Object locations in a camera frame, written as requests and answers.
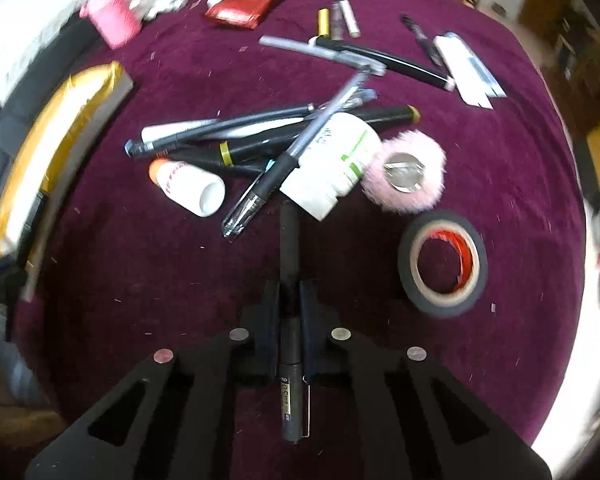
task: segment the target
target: red packet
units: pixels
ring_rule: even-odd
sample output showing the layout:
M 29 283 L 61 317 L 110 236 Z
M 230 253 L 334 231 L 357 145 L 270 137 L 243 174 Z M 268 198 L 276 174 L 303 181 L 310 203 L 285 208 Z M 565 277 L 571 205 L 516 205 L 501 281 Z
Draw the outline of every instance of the red packet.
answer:
M 256 28 L 269 9 L 280 0 L 222 0 L 205 16 L 218 23 L 236 27 Z

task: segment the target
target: glue bottle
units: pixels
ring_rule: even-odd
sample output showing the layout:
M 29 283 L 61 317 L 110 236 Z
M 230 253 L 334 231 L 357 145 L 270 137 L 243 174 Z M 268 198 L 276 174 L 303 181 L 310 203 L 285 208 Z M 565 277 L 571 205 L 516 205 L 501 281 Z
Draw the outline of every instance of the glue bottle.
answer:
M 198 216 L 212 215 L 224 201 L 222 179 L 186 162 L 156 158 L 149 177 L 171 200 Z
M 360 180 L 382 148 L 382 141 L 362 119 L 335 114 L 298 160 L 299 168 L 280 191 L 317 220 L 323 220 Z

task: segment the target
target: pink fuzzy ring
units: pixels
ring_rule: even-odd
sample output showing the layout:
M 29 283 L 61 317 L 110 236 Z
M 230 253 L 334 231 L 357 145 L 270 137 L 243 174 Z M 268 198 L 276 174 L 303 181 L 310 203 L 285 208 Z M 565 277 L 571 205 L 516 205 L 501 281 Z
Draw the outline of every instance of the pink fuzzy ring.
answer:
M 390 170 L 385 164 L 399 154 L 412 155 L 417 159 L 416 164 L 419 162 L 417 171 L 421 178 L 413 190 L 398 190 L 390 181 Z M 432 209 L 445 187 L 445 159 L 445 152 L 431 137 L 419 130 L 402 132 L 382 142 L 382 150 L 366 168 L 362 188 L 369 200 L 386 210 L 415 213 Z

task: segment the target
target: black tape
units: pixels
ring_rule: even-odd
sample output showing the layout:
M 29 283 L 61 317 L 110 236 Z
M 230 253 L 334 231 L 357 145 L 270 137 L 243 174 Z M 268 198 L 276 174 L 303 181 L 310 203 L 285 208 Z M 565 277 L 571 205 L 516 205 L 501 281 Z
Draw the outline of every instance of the black tape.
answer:
M 478 260 L 477 279 L 473 283 L 467 283 L 462 289 L 466 296 L 461 301 L 450 306 L 443 306 L 441 303 L 427 298 L 422 293 L 416 284 L 416 277 L 413 275 L 410 264 L 411 248 L 414 245 L 416 237 L 427 226 L 441 220 L 457 224 L 466 231 L 475 246 Z M 484 291 L 488 275 L 487 252 L 484 248 L 482 237 L 466 218 L 452 211 L 427 211 L 421 213 L 411 222 L 402 234 L 400 246 L 398 247 L 398 272 L 400 273 L 400 281 L 402 282 L 404 291 L 407 293 L 407 297 L 418 310 L 431 317 L 455 317 L 474 306 Z

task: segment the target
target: pink cup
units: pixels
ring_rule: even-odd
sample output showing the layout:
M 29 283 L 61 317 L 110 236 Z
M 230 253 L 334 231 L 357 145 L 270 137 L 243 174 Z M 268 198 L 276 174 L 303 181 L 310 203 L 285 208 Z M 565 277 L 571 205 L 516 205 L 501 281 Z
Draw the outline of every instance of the pink cup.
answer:
M 89 0 L 80 9 L 80 17 L 87 16 L 111 48 L 123 46 L 142 28 L 128 0 Z

